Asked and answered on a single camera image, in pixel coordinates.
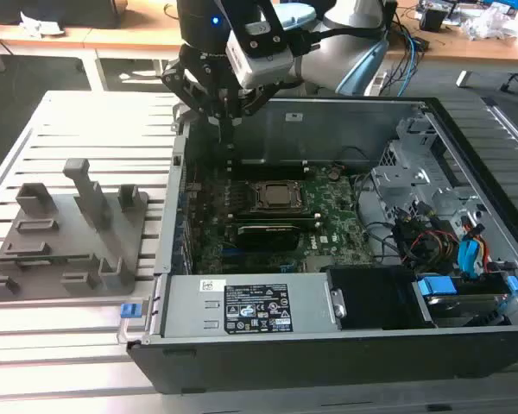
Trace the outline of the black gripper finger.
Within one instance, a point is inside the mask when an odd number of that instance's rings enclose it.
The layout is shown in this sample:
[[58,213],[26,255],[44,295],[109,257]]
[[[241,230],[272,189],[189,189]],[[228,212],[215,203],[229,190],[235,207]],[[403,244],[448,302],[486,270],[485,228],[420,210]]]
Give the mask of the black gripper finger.
[[162,83],[198,116],[218,129],[230,129],[226,107],[226,76],[231,73],[228,60],[199,60],[194,73],[174,60],[161,75]]
[[246,116],[253,116],[279,90],[281,81],[259,86],[253,90],[239,90],[230,96],[230,125],[237,126]]

